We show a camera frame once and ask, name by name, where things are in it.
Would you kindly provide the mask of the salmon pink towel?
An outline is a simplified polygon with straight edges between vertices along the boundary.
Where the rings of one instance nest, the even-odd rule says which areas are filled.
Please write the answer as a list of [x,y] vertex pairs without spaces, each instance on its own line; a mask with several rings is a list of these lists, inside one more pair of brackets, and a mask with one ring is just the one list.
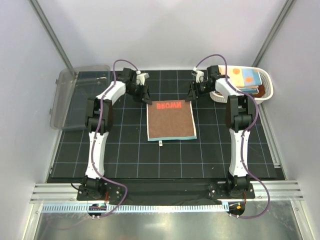
[[160,100],[146,106],[149,142],[197,139],[192,103],[185,100]]

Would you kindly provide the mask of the peach dotted towel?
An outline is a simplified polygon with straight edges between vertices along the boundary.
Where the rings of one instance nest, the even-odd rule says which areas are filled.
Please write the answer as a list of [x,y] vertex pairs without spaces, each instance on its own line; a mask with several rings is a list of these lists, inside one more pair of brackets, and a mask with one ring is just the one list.
[[262,85],[260,73],[255,68],[228,66],[227,71],[224,65],[219,65],[218,68],[237,88],[256,88]]

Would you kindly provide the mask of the brown towel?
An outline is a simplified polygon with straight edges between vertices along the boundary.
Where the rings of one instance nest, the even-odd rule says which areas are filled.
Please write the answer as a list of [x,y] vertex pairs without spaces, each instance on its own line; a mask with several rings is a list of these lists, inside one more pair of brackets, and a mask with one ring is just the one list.
[[262,98],[263,95],[266,93],[265,87],[263,84],[259,85],[257,90],[258,90],[258,93],[253,94],[255,98]]

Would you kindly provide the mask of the light blue dotted towel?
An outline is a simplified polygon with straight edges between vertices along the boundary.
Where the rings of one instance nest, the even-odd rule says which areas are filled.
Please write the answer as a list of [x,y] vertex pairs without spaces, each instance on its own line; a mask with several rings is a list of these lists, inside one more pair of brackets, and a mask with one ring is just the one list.
[[251,86],[251,87],[240,87],[239,88],[240,91],[242,92],[252,92],[252,93],[256,93],[259,92],[259,87],[258,86]]

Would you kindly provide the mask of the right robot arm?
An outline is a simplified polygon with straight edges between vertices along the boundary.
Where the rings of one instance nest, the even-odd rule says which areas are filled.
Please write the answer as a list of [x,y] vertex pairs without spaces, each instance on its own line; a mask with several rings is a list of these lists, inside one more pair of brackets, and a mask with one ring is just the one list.
[[257,104],[251,96],[236,87],[228,74],[221,73],[217,65],[207,68],[205,73],[194,67],[194,76],[189,84],[186,101],[195,101],[200,97],[218,91],[226,100],[225,125],[231,139],[231,160],[224,192],[230,198],[239,198],[250,188],[250,174],[247,167],[248,142],[250,128],[257,121]]

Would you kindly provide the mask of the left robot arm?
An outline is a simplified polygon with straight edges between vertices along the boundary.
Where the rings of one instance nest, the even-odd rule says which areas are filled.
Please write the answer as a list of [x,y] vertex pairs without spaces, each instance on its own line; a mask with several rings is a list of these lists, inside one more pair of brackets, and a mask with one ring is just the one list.
[[113,105],[117,100],[130,95],[139,103],[152,104],[146,79],[149,74],[124,68],[114,81],[96,97],[87,101],[85,126],[89,136],[89,157],[83,182],[78,195],[101,200],[106,194],[104,158],[107,138],[113,128]]

